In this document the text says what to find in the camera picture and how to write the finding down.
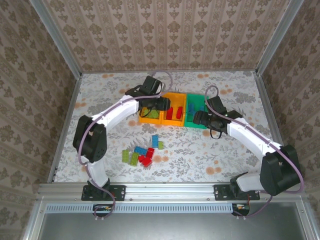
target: table surface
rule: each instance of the table surface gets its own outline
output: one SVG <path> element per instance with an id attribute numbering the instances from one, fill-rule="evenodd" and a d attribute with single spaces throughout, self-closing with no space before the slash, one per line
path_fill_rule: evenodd
<path id="1" fill-rule="evenodd" d="M 85 182 L 85 169 L 77 161 L 72 146 L 78 119 L 92 116 L 117 102 L 127 89 L 142 84 L 145 72 L 83 74 L 80 91 L 63 146 L 55 182 Z M 258 131 L 271 138 L 270 129 L 252 71 L 173 72 L 171 92 L 204 94 L 207 87 L 219 87 L 228 111 L 236 110 Z M 165 73 L 157 79 L 169 85 Z M 144 168 L 122 163 L 122 150 L 135 146 L 151 147 L 151 136 L 158 134 L 163 150 L 155 150 L 153 163 Z M 131 115 L 107 133 L 108 150 L 103 157 L 111 182 L 228 182 L 244 173 L 257 172 L 261 163 L 238 140 L 223 134 L 212 139 L 205 129 L 157 124 L 141 124 Z"/>

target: patterned wallpaper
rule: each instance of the patterned wallpaper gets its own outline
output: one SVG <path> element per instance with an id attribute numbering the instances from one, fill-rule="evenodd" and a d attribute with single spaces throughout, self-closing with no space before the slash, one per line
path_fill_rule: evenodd
<path id="1" fill-rule="evenodd" d="M 0 239 L 19 239 L 47 181 L 75 78 L 28 0 L 0 1 Z"/>
<path id="2" fill-rule="evenodd" d="M 83 72 L 254 69 L 289 0 L 43 0 Z"/>
<path id="3" fill-rule="evenodd" d="M 262 77 L 282 138 L 297 149 L 320 220 L 319 0 L 304 1 Z"/>

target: purple cable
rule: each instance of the purple cable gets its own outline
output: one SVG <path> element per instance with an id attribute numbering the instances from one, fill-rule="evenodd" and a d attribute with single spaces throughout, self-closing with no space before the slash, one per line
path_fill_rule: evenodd
<path id="1" fill-rule="evenodd" d="M 207 96 L 208 96 L 208 91 L 210 88 L 215 88 L 217 90 L 217 95 L 219 93 L 219 89 L 217 86 L 215 85 L 211 85 L 209 86 L 206 90 L 205 90 L 205 94 L 204 94 L 204 101 L 205 101 L 205 104 L 206 106 L 214 113 L 216 114 L 217 116 L 223 118 L 223 119 L 226 119 L 226 120 L 229 120 L 231 122 L 235 122 L 243 127 L 245 127 L 246 129 L 248 129 L 250 132 L 252 132 L 254 135 L 256 135 L 258 138 L 260 138 L 262 141 L 264 141 L 266 144 L 268 144 L 271 148 L 273 148 L 278 154 L 281 155 L 281 157 L 283 157 L 289 164 L 290 166 L 294 169 L 294 171 L 296 172 L 296 174 L 298 175 L 299 177 L 299 180 L 300 180 L 300 188 L 299 190 L 296 190 L 296 191 L 285 191 L 286 193 L 288 194 L 298 194 L 298 193 L 301 193 L 303 190 L 304 190 L 304 187 L 305 187 L 305 183 L 304 183 L 304 179 L 300 173 L 300 171 L 298 170 L 298 168 L 295 166 L 295 164 L 286 156 L 284 155 L 276 146 L 274 146 L 272 143 L 269 142 L 269 140 L 266 138 L 266 137 L 262 137 L 260 134 L 258 134 L 258 131 L 256 129 L 254 129 L 253 127 L 251 127 L 249 124 L 246 125 L 236 119 L 232 119 L 230 117 L 227 117 L 227 116 L 224 116 L 218 112 L 216 112 L 214 109 L 212 109 L 211 106 L 209 106 L 208 104 L 208 100 L 207 100 Z"/>
<path id="2" fill-rule="evenodd" d="M 272 196 L 270 195 L 270 198 L 269 198 L 269 200 L 258 210 L 258 211 L 256 211 L 255 213 L 252 213 L 252 214 L 250 214 L 250 215 L 247 215 L 247 216 L 243 216 L 240 212 L 238 212 L 238 211 L 235 211 L 235 210 L 233 210 L 233 212 L 234 213 L 236 213 L 236 214 L 238 214 L 240 217 L 244 217 L 244 218 L 251 218 L 251 217 L 254 217 L 255 215 L 257 215 L 257 214 L 259 214 L 259 213 L 261 213 L 262 212 L 262 210 L 266 207 L 266 206 L 268 206 L 269 205 L 269 203 L 271 202 L 271 200 L 272 200 Z"/>
<path id="3" fill-rule="evenodd" d="M 138 99 L 154 99 L 154 98 L 158 98 L 158 97 L 161 97 L 163 95 L 165 95 L 172 87 L 173 85 L 173 78 L 172 78 L 172 75 L 168 72 L 168 71 L 165 71 L 165 70 L 158 70 L 158 71 L 154 71 L 152 72 L 151 76 L 153 77 L 156 73 L 158 72 L 162 72 L 162 73 L 166 73 L 168 74 L 169 78 L 170 78 L 170 85 L 169 85 L 169 88 L 167 89 L 167 91 L 165 92 L 160 92 L 159 94 L 157 95 L 151 95 L 151 96 L 136 96 L 136 97 L 131 97 L 131 98 L 128 98 L 128 99 L 125 99 L 123 100 L 122 102 L 119 102 L 118 104 L 112 106 L 111 108 L 109 108 L 107 111 L 105 111 L 103 114 L 101 114 L 101 116 L 97 117 L 97 119 L 95 119 L 89 126 L 88 128 L 84 131 L 83 133 L 83 136 L 82 136 L 82 139 L 81 139 L 81 142 L 80 142 L 80 145 L 79 145 L 79 150 L 78 150 L 78 162 L 80 165 L 82 166 L 85 166 L 85 170 L 86 170 L 86 173 L 88 174 L 88 177 L 89 179 L 91 180 L 91 183 L 92 185 L 94 185 L 97 189 L 100 189 L 101 191 L 103 192 L 106 192 L 111 198 L 112 198 L 112 201 L 113 201 L 113 204 L 112 204 L 112 209 L 110 210 L 110 212 L 104 217 L 104 218 L 107 218 L 110 216 L 110 214 L 114 211 L 115 209 L 115 206 L 116 206 L 116 200 L 115 200 L 115 197 L 106 189 L 98 186 L 98 184 L 93 180 L 90 172 L 89 172 L 89 169 L 88 169 L 88 162 L 82 162 L 81 160 L 81 152 L 82 152 L 82 148 L 84 146 L 84 142 L 85 142 L 85 139 L 90 131 L 90 129 L 99 121 L 101 120 L 104 116 L 106 116 L 108 113 L 110 113 L 111 111 L 113 111 L 114 109 L 116 109 L 117 107 L 119 107 L 120 105 L 126 103 L 126 102 L 129 102 L 129 101 L 132 101 L 132 100 L 138 100 Z"/>

